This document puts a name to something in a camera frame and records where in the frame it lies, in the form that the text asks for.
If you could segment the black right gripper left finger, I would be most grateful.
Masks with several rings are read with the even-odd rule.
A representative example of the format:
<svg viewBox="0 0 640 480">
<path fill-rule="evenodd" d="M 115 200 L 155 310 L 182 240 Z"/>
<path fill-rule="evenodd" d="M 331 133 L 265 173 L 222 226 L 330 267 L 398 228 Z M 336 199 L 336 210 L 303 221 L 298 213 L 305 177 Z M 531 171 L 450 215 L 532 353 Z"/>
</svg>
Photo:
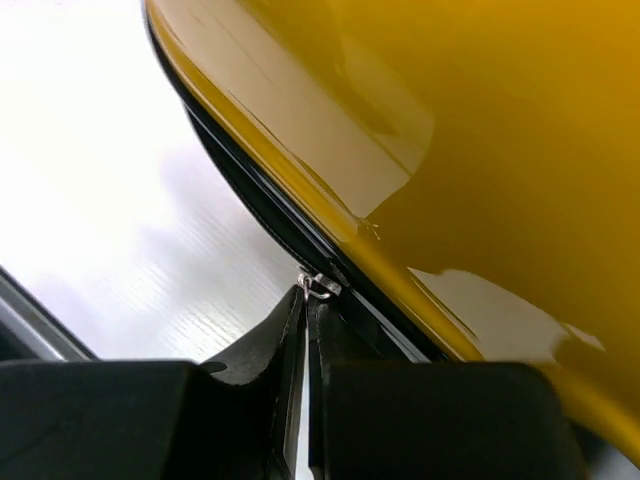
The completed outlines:
<svg viewBox="0 0 640 480">
<path fill-rule="evenodd" d="M 304 298 L 210 360 L 6 362 L 5 479 L 291 479 Z"/>
</svg>

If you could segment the yellow hard-shell suitcase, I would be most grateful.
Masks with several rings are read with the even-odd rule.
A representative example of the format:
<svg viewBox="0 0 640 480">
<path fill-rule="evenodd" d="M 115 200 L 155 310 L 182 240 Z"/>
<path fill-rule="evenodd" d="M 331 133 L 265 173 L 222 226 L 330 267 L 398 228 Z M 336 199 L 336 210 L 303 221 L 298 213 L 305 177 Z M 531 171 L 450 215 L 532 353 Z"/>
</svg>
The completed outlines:
<svg viewBox="0 0 640 480">
<path fill-rule="evenodd" d="M 189 95 L 446 353 L 639 456 L 635 1 L 149 1 Z"/>
</svg>

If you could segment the metal table edge rail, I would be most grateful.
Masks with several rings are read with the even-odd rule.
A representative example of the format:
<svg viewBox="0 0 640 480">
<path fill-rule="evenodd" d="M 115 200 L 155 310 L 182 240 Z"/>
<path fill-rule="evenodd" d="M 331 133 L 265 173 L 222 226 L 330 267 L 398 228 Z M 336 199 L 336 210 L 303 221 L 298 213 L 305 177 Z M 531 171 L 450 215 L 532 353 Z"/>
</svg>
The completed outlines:
<svg viewBox="0 0 640 480">
<path fill-rule="evenodd" d="M 96 355 L 1 269 L 1 360 L 92 361 Z"/>
</svg>

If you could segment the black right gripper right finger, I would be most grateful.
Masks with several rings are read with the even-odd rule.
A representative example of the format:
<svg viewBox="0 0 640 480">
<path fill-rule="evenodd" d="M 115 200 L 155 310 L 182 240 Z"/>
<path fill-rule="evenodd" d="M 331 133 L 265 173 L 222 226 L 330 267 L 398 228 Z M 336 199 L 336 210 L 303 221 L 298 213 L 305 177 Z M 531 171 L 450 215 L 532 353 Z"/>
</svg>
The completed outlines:
<svg viewBox="0 0 640 480">
<path fill-rule="evenodd" d="M 317 479 L 583 479 L 550 382 L 507 362 L 386 357 L 310 301 L 309 467 Z"/>
</svg>

